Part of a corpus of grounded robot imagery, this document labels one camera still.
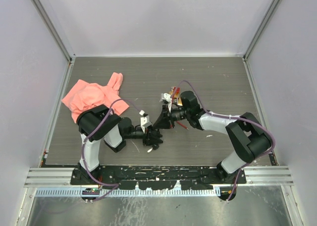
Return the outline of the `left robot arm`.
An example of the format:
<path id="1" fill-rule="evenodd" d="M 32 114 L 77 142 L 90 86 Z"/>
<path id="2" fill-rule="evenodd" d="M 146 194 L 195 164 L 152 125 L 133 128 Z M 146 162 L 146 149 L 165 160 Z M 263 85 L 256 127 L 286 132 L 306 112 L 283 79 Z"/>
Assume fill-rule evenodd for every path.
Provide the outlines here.
<path id="1" fill-rule="evenodd" d="M 99 180 L 96 168 L 100 165 L 99 149 L 102 141 L 114 152 L 126 146 L 127 139 L 141 139 L 144 146 L 156 150 L 163 143 L 162 135 L 154 129 L 149 115 L 143 110 L 140 124 L 133 126 L 132 120 L 120 117 L 105 105 L 84 111 L 76 120 L 82 139 L 80 166 L 84 168 L 81 178 L 87 184 L 95 184 Z"/>

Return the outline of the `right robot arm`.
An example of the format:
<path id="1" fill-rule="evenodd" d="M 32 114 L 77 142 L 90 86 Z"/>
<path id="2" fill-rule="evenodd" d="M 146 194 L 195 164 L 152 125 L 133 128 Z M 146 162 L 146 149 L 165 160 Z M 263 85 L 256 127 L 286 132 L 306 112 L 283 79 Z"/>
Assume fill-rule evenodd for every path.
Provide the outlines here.
<path id="1" fill-rule="evenodd" d="M 205 110 L 198 103 L 192 91 L 181 93 L 182 104 L 172 107 L 173 98 L 169 93 L 161 94 L 162 111 L 154 128 L 169 129 L 180 120 L 187 120 L 191 127 L 199 130 L 215 131 L 229 137 L 233 152 L 216 166 L 216 177 L 222 183 L 229 183 L 237 170 L 264 155 L 275 141 L 251 113 L 243 115 L 221 115 Z"/>

